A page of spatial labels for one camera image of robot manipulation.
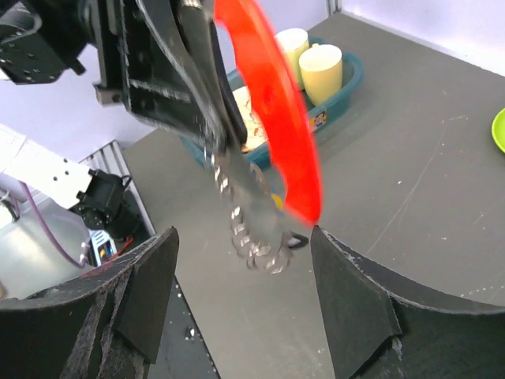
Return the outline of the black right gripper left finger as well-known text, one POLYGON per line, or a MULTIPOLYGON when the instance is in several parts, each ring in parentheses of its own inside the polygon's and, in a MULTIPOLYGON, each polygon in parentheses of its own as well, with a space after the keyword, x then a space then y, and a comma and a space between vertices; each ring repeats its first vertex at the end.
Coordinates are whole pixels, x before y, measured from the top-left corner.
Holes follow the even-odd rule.
POLYGON ((1 302, 3 378, 146 378, 178 257, 175 228, 58 286, 1 302))

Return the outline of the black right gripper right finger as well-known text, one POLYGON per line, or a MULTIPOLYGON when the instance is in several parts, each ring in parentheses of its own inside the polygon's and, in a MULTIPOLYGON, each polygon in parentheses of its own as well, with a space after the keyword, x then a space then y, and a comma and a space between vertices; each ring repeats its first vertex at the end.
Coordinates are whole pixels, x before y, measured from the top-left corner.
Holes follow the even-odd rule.
POLYGON ((337 378, 502 378, 504 308, 419 284, 314 227, 316 289, 337 378))

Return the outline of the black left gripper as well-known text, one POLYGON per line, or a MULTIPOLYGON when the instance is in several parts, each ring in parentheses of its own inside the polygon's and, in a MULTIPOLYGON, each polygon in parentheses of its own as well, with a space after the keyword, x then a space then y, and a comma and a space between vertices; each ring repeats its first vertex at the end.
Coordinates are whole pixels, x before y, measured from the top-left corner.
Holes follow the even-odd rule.
POLYGON ((17 85, 51 84, 67 70, 84 74, 79 57, 93 46, 97 100, 119 104, 119 26, 129 113, 187 138, 220 138, 219 116, 169 1, 2 1, 1 71, 17 85))

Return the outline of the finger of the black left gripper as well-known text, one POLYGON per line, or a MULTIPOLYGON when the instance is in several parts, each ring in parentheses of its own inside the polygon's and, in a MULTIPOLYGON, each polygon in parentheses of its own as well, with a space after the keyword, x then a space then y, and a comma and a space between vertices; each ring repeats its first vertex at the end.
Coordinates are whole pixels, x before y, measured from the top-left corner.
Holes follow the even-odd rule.
POLYGON ((214 23, 209 24, 209 32, 211 36, 215 69, 219 79, 219 87, 225 103, 226 112, 230 117, 232 128, 238 138, 238 142, 241 146, 243 146, 247 141, 247 129, 227 79, 223 57, 219 46, 219 39, 214 23))

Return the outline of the red-handled metal key holder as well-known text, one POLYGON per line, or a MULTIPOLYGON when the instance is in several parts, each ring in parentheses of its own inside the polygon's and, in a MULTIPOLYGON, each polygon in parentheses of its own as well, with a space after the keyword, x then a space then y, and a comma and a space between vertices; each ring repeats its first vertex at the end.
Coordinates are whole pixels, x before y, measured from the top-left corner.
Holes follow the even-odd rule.
POLYGON ((229 33, 251 106, 267 134, 272 164, 286 185, 288 210, 315 224, 322 207, 320 165, 305 101, 271 26, 254 1, 172 1, 181 38, 221 122, 220 138, 204 138, 215 185, 230 210, 231 240, 250 269, 277 273, 290 263, 290 230, 261 170, 248 161, 219 87, 209 24, 229 33))

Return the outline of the yellow key tag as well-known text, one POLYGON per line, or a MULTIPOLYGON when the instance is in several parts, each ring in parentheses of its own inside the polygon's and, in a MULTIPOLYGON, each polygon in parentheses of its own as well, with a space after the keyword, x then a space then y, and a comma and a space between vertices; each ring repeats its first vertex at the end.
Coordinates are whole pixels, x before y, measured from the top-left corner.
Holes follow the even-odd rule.
POLYGON ((277 193, 271 193, 271 198, 275 203, 275 207, 277 208, 280 214, 283 214, 284 203, 283 199, 277 193))

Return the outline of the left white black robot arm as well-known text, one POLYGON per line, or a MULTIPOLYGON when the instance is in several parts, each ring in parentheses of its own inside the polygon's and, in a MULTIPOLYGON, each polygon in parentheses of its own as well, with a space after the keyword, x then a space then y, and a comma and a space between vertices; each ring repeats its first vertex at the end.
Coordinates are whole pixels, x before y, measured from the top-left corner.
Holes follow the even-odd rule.
MULTIPOLYGON (((188 138, 221 156, 246 139, 231 94, 213 1, 4 1, 1 69, 16 85, 51 84, 98 55, 96 99, 138 121, 188 138)), ((1 170, 81 216, 88 227, 125 238, 137 228, 127 182, 1 129, 1 170)))

